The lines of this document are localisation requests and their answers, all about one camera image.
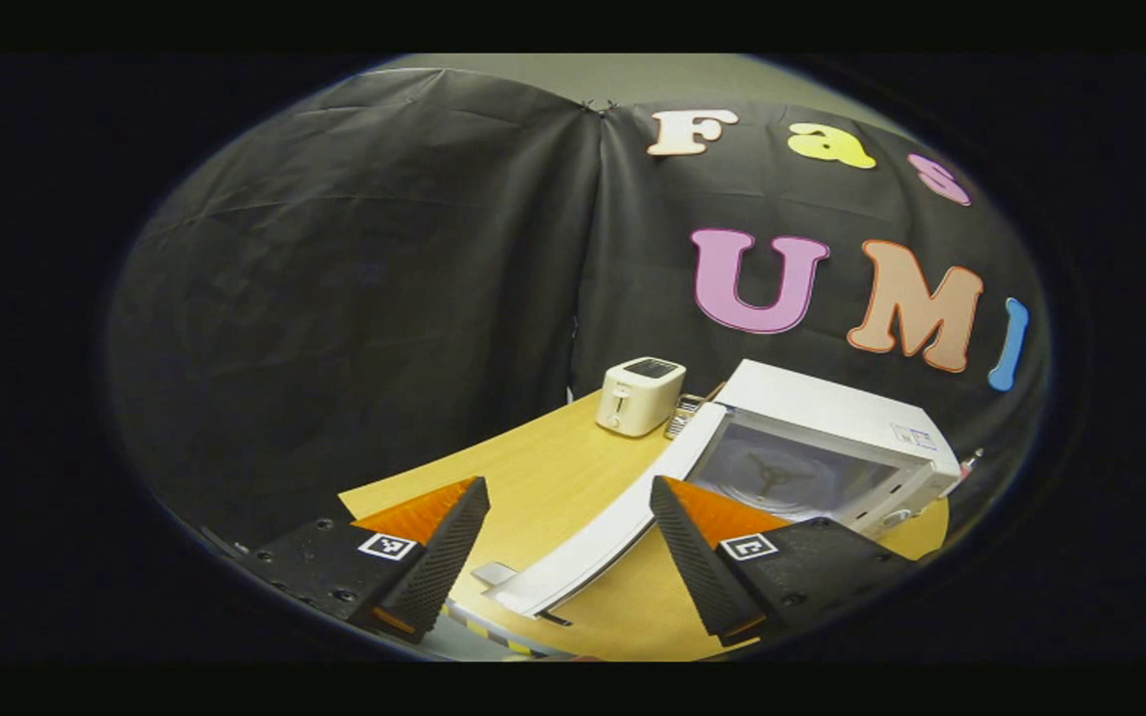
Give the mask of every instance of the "letter i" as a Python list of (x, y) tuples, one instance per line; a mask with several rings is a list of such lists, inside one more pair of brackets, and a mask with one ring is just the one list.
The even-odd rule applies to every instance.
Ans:
[(1006, 299), (1006, 345), (1002, 346), (1002, 357), (997, 365), (988, 372), (988, 385), (1002, 393), (1014, 385), (1014, 368), (1020, 363), (1020, 352), (1023, 349), (1023, 331), (1029, 326), (1029, 309), (1019, 300)]

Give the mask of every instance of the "black curtain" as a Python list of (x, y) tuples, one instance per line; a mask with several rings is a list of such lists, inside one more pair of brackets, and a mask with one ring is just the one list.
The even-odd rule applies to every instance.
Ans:
[[(480, 442), (599, 388), (651, 354), (705, 393), (755, 359), (927, 410), (959, 451), (991, 458), (955, 494), (965, 521), (1037, 431), (1050, 326), (1014, 228), (961, 167), (972, 205), (929, 191), (931, 150), (795, 105), (738, 116), (697, 157), (653, 157), (653, 112), (589, 110), (450, 70), (367, 73), (269, 118), (165, 200), (128, 254), (109, 323), (109, 378), (132, 459), (186, 521), (259, 544), (333, 495)], [(804, 158), (788, 126), (841, 128), (872, 170)], [(777, 236), (823, 242), (808, 312), (749, 335), (694, 300), (691, 233), (755, 237), (740, 299), (770, 305)], [(967, 371), (847, 344), (873, 266), (905, 245), (935, 289), (984, 281)], [(1006, 298), (1031, 314), (1018, 380), (987, 375)]]

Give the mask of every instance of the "wooden table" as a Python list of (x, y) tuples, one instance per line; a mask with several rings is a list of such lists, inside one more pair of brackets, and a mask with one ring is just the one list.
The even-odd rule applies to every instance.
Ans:
[[(523, 571), (607, 508), (667, 448), (665, 426), (629, 439), (595, 423), (599, 392), (536, 420), (414, 471), (338, 495), (354, 517), (368, 517), (440, 486), (484, 475), (489, 516), (449, 598), (516, 635), (609, 661), (691, 661), (728, 652), (706, 635), (697, 608), (652, 526), (609, 572), (554, 608), (573, 622), (528, 620), (490, 599), (471, 572), (489, 561)], [(937, 499), (885, 538), (887, 549), (918, 559), (941, 548), (949, 524)]]

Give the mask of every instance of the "sticker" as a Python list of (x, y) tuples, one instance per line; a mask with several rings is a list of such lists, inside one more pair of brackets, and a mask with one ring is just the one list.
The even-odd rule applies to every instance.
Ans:
[(935, 441), (932, 440), (931, 433), (924, 433), (923, 431), (916, 431), (913, 427), (897, 426), (895, 423), (892, 424), (892, 431), (895, 431), (895, 439), (900, 440), (905, 444), (915, 444), (919, 448), (936, 449)]
[(737, 561), (746, 561), (777, 552), (777, 545), (770, 543), (766, 536), (755, 534), (746, 535), (744, 538), (727, 538), (720, 542), (723, 549)]
[(364, 552), (366, 554), (374, 554), (374, 557), (400, 561), (411, 549), (414, 549), (415, 544), (417, 544), (417, 541), (394, 538), (392, 535), (375, 533), (371, 538), (366, 540), (366, 543), (356, 548), (356, 550), (359, 552)]
[(932, 442), (932, 435), (924, 433), (923, 431), (910, 431), (913, 432), (913, 442), (919, 448), (935, 449), (936, 443)]
[(908, 444), (913, 444), (913, 431), (910, 431), (909, 427), (905, 427), (905, 426), (892, 426), (892, 430), (895, 431), (895, 439), (896, 440), (900, 440), (901, 442), (904, 442), (904, 443), (908, 443)]

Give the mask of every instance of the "white letter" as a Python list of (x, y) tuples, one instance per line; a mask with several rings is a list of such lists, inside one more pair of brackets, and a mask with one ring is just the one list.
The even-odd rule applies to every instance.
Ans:
[[(657, 144), (649, 148), (653, 157), (675, 157), (675, 155), (700, 155), (705, 144), (692, 141), (692, 135), (700, 134), (705, 141), (715, 141), (723, 134), (723, 126), (735, 125), (737, 116), (727, 109), (686, 109), (682, 112), (657, 112), (653, 118), (660, 123), (657, 131)], [(692, 119), (704, 118), (700, 124)]]

